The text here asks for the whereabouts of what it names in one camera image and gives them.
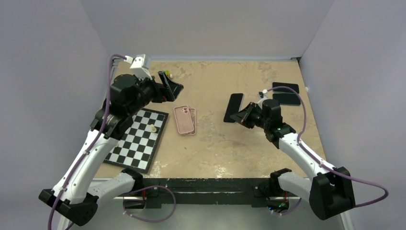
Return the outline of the pink phone case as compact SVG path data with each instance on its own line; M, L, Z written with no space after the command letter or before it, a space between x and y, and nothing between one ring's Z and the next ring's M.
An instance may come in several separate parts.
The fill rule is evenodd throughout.
M180 133L182 135L194 135L196 133L196 110L190 107L181 108Z
M173 109L178 133L181 135L194 132L191 112L188 106L178 106Z

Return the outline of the phone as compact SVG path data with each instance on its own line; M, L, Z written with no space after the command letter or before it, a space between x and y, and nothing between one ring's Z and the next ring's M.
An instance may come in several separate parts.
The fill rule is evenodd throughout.
M231 96L229 98L229 101L228 101L228 104L227 104L227 108L226 108L226 112L225 112L223 122L225 122L225 123L235 123L235 120L230 118L230 116L237 113L240 110L240 106L241 106L241 103L243 101L243 98L244 98L243 93L233 93L233 94L231 94Z

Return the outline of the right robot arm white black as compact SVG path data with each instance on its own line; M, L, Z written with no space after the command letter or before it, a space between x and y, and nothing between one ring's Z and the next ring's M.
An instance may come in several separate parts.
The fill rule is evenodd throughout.
M266 99L261 105L250 102L232 114L232 120L247 128L260 127L266 139L286 153L305 172L306 178L288 169L271 174L269 189L275 195L291 192L309 203L321 220L355 208L353 186L345 167L336 168L323 160L299 138L296 131L283 122L277 100Z

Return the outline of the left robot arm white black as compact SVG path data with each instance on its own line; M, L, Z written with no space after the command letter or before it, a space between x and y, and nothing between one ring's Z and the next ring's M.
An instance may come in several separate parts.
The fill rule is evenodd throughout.
M149 103L175 101L183 90L183 85L172 81L165 72L158 75L161 83L152 76L116 77L74 162L53 188L41 191L39 199L71 225L87 224L102 204L118 195L137 196L146 191L142 175L132 169L124 169L98 186L91 186L91 182L107 155L132 126L133 116Z

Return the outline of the black white chessboard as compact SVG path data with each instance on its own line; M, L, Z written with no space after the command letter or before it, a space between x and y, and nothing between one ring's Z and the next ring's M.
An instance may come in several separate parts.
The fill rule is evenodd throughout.
M141 109L133 116L133 124L127 129L117 146L106 156L104 162L139 173L148 173L158 149L169 114ZM150 125L157 128L152 133Z

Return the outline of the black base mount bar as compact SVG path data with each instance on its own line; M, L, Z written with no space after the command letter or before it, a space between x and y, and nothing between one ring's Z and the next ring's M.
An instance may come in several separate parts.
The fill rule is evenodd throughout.
M119 197L136 197L146 208L163 204L178 205L248 205L268 207L277 200L287 201L296 195L271 187L269 178L144 178L146 192L126 192Z

